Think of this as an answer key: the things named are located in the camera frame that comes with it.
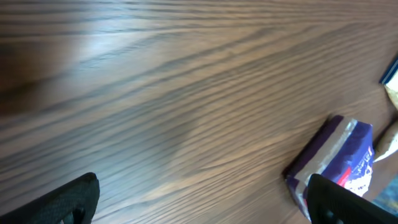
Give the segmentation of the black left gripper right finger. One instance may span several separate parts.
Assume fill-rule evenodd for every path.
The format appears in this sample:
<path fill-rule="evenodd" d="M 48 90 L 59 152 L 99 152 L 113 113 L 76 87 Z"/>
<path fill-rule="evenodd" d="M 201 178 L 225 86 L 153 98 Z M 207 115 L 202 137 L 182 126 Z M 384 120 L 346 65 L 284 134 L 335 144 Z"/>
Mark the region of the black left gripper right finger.
<path fill-rule="evenodd" d="M 397 217 L 340 185 L 313 174 L 308 183 L 312 224 L 397 224 Z"/>

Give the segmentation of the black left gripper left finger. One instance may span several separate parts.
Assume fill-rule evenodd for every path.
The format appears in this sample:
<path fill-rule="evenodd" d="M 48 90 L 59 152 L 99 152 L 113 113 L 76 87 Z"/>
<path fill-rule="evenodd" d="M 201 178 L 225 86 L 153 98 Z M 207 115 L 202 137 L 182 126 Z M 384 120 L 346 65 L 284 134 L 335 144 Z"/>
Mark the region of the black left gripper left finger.
<path fill-rule="evenodd" d="M 90 224 L 100 197 L 100 183 L 93 172 L 1 215 L 1 223 Z"/>

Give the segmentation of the red purple tissue pack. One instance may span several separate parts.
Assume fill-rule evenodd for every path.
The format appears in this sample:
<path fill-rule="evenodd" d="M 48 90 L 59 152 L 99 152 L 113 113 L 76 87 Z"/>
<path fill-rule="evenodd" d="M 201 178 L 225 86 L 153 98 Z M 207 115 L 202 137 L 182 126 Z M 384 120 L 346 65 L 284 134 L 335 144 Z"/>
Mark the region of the red purple tissue pack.
<path fill-rule="evenodd" d="M 300 211 L 310 219 L 307 191 L 312 174 L 362 197 L 369 190 L 373 159 L 373 126 L 336 115 L 324 123 L 282 175 Z"/>

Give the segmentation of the white floral cream tube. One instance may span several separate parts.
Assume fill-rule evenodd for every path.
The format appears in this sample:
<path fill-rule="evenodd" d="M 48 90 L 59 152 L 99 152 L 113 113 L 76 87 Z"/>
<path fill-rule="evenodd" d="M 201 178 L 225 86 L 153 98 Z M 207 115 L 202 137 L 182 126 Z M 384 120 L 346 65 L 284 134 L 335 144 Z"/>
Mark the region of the white floral cream tube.
<path fill-rule="evenodd" d="M 392 124 L 379 140 L 373 162 L 379 162 L 397 151 L 397 121 Z"/>

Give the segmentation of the yellow orange snack bag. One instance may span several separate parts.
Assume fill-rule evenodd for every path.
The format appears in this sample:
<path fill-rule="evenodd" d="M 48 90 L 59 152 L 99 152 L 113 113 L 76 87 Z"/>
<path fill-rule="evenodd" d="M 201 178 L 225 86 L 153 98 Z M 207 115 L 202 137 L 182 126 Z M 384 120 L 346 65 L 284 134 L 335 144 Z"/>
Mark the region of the yellow orange snack bag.
<path fill-rule="evenodd" d="M 386 71 L 383 73 L 379 83 L 384 86 L 391 103 L 398 109 L 397 103 L 397 56 L 388 65 Z"/>

